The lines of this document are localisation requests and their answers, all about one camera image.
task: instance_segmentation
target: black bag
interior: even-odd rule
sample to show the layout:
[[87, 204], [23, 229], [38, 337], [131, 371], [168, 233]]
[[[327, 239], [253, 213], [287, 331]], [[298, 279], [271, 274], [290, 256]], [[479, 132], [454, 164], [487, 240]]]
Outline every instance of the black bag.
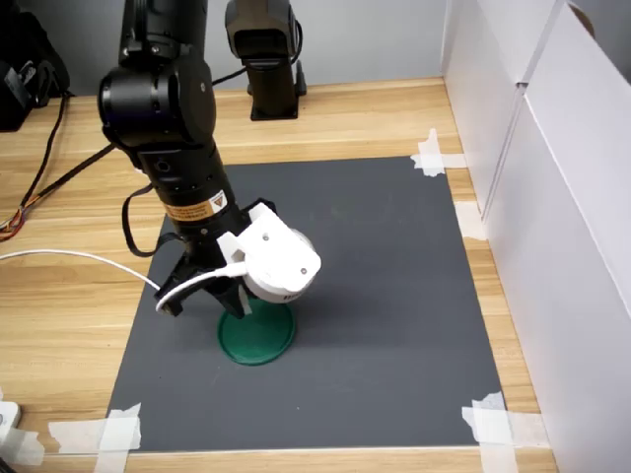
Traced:
[[70, 76], [37, 18], [0, 0], [0, 130], [20, 128], [31, 109], [68, 93]]

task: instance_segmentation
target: green object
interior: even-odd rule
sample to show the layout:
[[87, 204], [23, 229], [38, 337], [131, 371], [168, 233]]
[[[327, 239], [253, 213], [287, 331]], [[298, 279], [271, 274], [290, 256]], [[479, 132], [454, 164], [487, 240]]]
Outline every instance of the green object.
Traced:
[[240, 365], [256, 367], [280, 357], [291, 345], [296, 321], [285, 304], [250, 299], [252, 313], [238, 319], [224, 312], [217, 326], [219, 346]]

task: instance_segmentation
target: masking tape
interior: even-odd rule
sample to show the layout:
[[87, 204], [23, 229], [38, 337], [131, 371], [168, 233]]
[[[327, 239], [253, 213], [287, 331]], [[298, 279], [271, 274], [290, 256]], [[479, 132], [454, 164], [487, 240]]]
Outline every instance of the masking tape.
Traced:
[[107, 419], [51, 422], [48, 430], [59, 443], [59, 453], [97, 454], [95, 473], [121, 473], [129, 450], [140, 447], [140, 404], [113, 409]]
[[425, 175], [436, 177], [444, 174], [445, 168], [466, 168], [462, 154], [443, 155], [438, 143], [436, 128], [430, 130], [427, 140], [419, 142], [418, 155], [412, 155], [415, 169], [422, 169]]
[[0, 457], [14, 465], [39, 466], [43, 462], [43, 445], [37, 440], [38, 433], [23, 431], [13, 427], [6, 430], [4, 439], [0, 439]]
[[487, 239], [477, 202], [455, 202], [457, 224], [463, 237]]
[[541, 415], [505, 410], [502, 393], [473, 400], [471, 406], [462, 407], [462, 418], [480, 444], [484, 473], [517, 473], [516, 447], [550, 447]]

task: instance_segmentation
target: dark gray mat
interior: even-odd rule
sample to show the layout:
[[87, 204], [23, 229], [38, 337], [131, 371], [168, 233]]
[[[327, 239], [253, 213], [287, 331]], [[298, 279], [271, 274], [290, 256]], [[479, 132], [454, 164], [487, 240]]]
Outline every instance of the dark gray mat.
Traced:
[[[220, 351], [210, 296], [173, 318], [145, 288], [109, 404], [142, 402], [141, 450], [475, 444], [460, 408], [500, 382], [446, 177], [408, 157], [229, 176], [241, 205], [274, 201], [322, 269], [292, 303], [293, 346], [256, 368]], [[149, 276], [180, 252], [164, 247]]]

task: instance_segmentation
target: wooden table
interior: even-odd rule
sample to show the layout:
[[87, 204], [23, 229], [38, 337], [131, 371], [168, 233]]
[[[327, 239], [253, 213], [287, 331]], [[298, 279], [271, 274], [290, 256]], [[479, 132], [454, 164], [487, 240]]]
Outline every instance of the wooden table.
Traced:
[[[224, 163], [409, 156], [436, 128], [443, 153], [461, 153], [442, 79], [311, 87], [300, 119], [251, 122], [242, 91], [217, 94], [215, 138]], [[39, 166], [58, 101], [34, 110], [20, 132], [0, 135], [0, 211], [9, 216]], [[106, 145], [94, 98], [73, 98], [51, 155], [46, 183]], [[455, 201], [473, 201], [467, 169], [448, 169]], [[30, 248], [88, 251], [143, 274], [132, 256], [120, 206], [146, 177], [121, 152], [71, 180], [36, 208], [0, 252]], [[155, 244], [164, 208], [155, 195], [134, 200], [141, 247]], [[487, 241], [464, 239], [508, 408], [538, 412], [520, 343]], [[0, 387], [22, 405], [20, 428], [40, 432], [47, 453], [58, 445], [50, 421], [100, 419], [111, 394], [142, 283], [84, 258], [35, 255], [0, 263]], [[94, 457], [47, 455], [24, 471], [92, 471]], [[556, 471], [547, 449], [519, 449], [520, 471]], [[131, 453], [127, 471], [159, 472], [479, 472], [477, 447]]]

